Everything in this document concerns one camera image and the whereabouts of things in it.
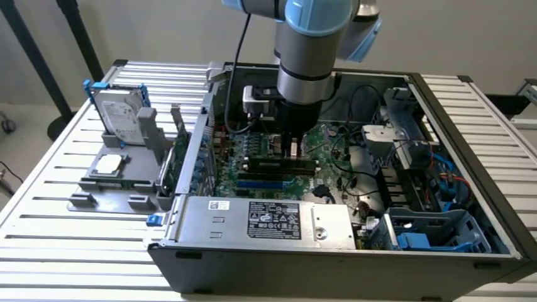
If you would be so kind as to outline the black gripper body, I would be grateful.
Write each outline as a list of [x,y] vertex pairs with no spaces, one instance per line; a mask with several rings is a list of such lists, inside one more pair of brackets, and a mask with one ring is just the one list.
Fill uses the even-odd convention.
[[321,114],[321,102],[296,104],[288,100],[276,103],[276,121],[283,133],[301,136],[317,124]]

